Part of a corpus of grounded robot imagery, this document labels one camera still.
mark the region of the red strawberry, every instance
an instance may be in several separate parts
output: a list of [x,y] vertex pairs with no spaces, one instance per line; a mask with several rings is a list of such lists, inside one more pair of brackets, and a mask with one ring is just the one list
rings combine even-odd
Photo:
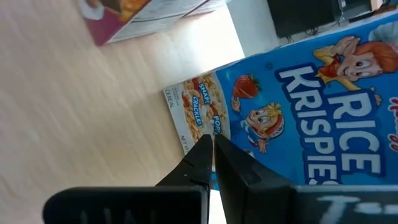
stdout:
[[259,81],[252,75],[241,75],[235,81],[233,95],[235,97],[250,99],[259,94],[261,88]]

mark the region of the pop cartoon character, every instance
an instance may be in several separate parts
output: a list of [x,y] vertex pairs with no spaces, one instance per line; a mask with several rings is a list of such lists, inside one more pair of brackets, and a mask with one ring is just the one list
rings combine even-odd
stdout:
[[231,121],[231,137],[245,131],[249,142],[261,153],[267,153],[269,141],[280,136],[285,128],[281,105],[271,102],[258,110],[251,110],[246,117],[240,113],[239,97],[231,97],[231,106],[239,118]]
[[[347,36],[336,45],[314,50],[313,55],[325,63],[317,75],[325,84],[338,81],[349,91],[360,90],[354,84],[359,79],[393,73],[398,69],[398,54],[390,45],[382,42],[359,44],[359,41],[360,38]],[[377,94],[374,97],[380,105],[382,98]]]

